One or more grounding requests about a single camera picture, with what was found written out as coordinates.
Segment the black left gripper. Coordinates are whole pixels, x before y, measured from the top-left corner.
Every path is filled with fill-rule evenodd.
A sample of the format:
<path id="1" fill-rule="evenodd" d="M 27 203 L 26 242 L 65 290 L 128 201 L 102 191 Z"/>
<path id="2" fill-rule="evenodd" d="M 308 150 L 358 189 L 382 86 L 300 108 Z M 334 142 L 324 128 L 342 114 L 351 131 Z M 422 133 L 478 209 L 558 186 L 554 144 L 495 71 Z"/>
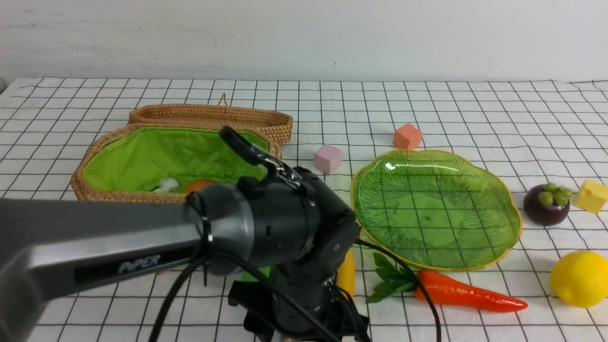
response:
<path id="1" fill-rule="evenodd" d="M 353 336 L 362 342 L 369 320 L 344 297 L 345 286 L 337 284 L 337 271 L 361 229 L 350 206 L 319 175 L 300 166 L 295 171 L 302 177 L 299 190 L 279 179 L 243 177 L 237 182 L 256 228 L 250 264 L 269 267 L 269 281 L 337 340 Z M 246 309 L 244 329 L 261 342 L 271 341 L 276 332 L 304 342 L 327 340 L 258 282 L 234 282 L 228 303 Z"/>

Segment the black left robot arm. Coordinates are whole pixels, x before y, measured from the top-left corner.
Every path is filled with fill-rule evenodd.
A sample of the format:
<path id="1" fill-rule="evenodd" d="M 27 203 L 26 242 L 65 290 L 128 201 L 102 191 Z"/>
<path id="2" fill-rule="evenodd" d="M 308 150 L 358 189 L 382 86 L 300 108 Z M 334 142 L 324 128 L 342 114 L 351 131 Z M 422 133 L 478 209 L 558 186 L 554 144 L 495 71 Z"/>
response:
<path id="1" fill-rule="evenodd" d="M 1 340 L 25 342 L 50 301 L 186 265 L 161 306 L 150 341 L 199 266 L 216 276 L 247 271 L 228 303 L 263 342 L 363 340 L 368 319 L 337 288 L 337 269 L 359 235 L 351 208 L 302 167 L 300 189 L 242 178 L 183 203 L 1 199 Z M 261 269 L 269 267 L 269 277 Z"/>

